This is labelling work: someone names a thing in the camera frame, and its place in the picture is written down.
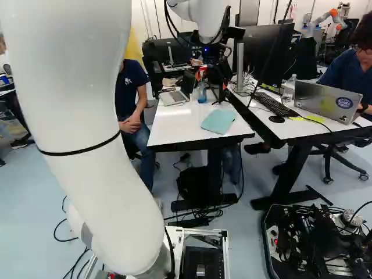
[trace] chair wheel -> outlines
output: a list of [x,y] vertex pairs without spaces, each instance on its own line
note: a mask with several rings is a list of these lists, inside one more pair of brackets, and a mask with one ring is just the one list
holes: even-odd
[[332,184],[333,181],[334,181],[334,180],[331,179],[331,178],[327,178],[327,177],[324,177],[324,178],[323,178],[323,182],[324,182],[325,184],[328,184],[328,185]]
[[370,176],[367,173],[361,173],[359,175],[359,179],[362,181],[367,181],[368,179],[370,179]]

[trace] floor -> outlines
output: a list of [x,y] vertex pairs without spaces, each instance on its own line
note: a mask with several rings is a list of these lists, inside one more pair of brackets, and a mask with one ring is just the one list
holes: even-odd
[[[245,140],[244,144],[258,141],[260,138],[256,137]],[[205,152],[192,152],[191,155],[194,165],[205,163]],[[271,167],[285,160],[286,155],[286,148],[259,156],[243,153],[244,195],[239,204],[224,210],[224,215],[209,226],[229,232],[231,278],[267,278],[259,231],[262,213],[253,211],[249,201],[270,193],[276,180]],[[170,202],[177,197],[175,179],[178,170],[172,164],[179,160],[179,156],[179,152],[158,154],[161,168],[155,174],[154,192],[164,202],[165,217],[171,216]],[[372,174],[369,163],[372,146],[364,149],[352,146],[345,156]],[[13,151],[4,159],[7,165],[0,168],[1,278],[62,278],[84,250],[80,240],[59,243],[53,238],[53,229],[65,218],[61,210],[65,195],[35,146]],[[324,185],[321,182],[323,158],[311,157],[295,188],[304,189],[309,184],[343,208],[357,209],[371,198],[372,179],[359,181],[357,173],[335,161],[332,161],[331,171],[335,182]],[[224,191],[238,192],[239,189],[234,189],[225,179]],[[372,222],[371,208],[362,210],[362,215]],[[67,224],[59,228],[58,237],[71,237]],[[86,255],[82,263],[88,259],[89,255]]]

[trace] wall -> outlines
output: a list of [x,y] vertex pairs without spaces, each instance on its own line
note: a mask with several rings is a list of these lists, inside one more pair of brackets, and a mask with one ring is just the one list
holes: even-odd
[[[274,13],[274,1],[275,0],[260,0],[260,10],[258,17],[258,25],[270,24],[270,19],[273,18]],[[349,13],[350,18],[361,18],[367,10],[372,10],[372,0],[346,0],[351,3],[351,9]],[[231,20],[230,25],[235,23],[235,14],[239,12],[240,0],[226,0],[226,2],[231,5]],[[279,0],[278,3],[278,12],[277,20],[283,18],[285,9],[288,5],[289,0]],[[337,8],[339,0],[316,0],[313,19],[321,16],[326,11]],[[141,3],[143,4],[146,22],[148,23],[148,28],[146,29],[144,15],[141,9]],[[305,13],[310,13],[313,1],[312,0],[293,0],[293,4],[297,5],[297,10],[294,12],[293,16],[295,19],[295,29],[300,30],[302,28],[302,19]],[[142,43],[148,38],[156,35],[160,38],[158,21],[156,18],[156,9],[158,10],[158,18],[160,25],[160,32],[162,38],[171,38],[168,26],[166,24],[165,15],[164,15],[164,0],[133,0],[132,1],[132,25],[135,28],[135,32],[138,39],[139,47],[142,47]],[[181,31],[192,31],[197,29],[197,26],[193,22],[188,22],[182,20],[170,9],[170,16],[173,19],[176,27]],[[332,23],[332,19],[328,18],[324,21],[321,26],[326,27],[328,23]],[[331,26],[330,30],[335,30],[335,26]]]

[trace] hand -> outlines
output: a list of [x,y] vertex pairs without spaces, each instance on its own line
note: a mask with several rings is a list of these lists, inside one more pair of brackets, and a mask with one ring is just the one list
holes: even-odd
[[127,120],[133,123],[141,122],[141,115],[138,115],[134,112]]
[[134,134],[141,128],[141,122],[131,122],[128,118],[125,121],[119,121],[119,127],[121,131]]

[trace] blue shirt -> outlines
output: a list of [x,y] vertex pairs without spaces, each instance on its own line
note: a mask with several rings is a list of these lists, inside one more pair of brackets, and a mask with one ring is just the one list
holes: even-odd
[[372,105],[372,69],[364,72],[352,49],[337,57],[317,83],[360,93],[362,101]]
[[124,60],[124,69],[117,76],[115,89],[115,107],[118,116],[132,115],[136,107],[137,88],[145,85],[148,81],[147,74],[141,64],[136,60]]

